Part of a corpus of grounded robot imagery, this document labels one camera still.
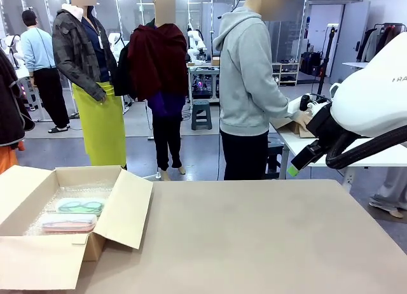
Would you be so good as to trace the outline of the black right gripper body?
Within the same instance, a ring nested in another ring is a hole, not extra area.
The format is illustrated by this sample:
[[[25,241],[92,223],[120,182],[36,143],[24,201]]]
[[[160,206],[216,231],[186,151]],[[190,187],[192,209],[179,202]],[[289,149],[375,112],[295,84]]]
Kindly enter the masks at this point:
[[[332,104],[326,104],[312,117],[307,124],[307,130],[317,139],[317,145],[325,149],[330,149],[346,133],[331,114]]]

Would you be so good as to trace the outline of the person's hand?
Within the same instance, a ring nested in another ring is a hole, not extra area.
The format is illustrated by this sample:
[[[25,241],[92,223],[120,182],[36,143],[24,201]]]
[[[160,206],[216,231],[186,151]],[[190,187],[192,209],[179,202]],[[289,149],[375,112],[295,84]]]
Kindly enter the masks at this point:
[[[302,126],[304,129],[311,121],[312,117],[304,111],[297,111],[291,115],[291,120]]]

